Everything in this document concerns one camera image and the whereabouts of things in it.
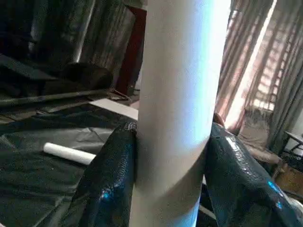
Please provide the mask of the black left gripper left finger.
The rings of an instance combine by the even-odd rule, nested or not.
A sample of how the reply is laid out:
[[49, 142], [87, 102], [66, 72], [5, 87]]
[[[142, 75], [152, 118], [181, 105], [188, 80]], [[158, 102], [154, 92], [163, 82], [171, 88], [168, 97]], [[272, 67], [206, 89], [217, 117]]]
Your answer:
[[137, 124], [117, 127], [84, 171], [68, 209], [70, 227], [127, 227]]

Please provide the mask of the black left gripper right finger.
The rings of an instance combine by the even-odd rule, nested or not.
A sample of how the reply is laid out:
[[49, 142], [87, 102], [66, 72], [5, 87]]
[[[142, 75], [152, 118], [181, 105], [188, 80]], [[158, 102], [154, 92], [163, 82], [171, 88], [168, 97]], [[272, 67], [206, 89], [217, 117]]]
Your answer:
[[242, 142], [213, 123], [205, 179], [220, 227], [301, 227], [289, 198]]

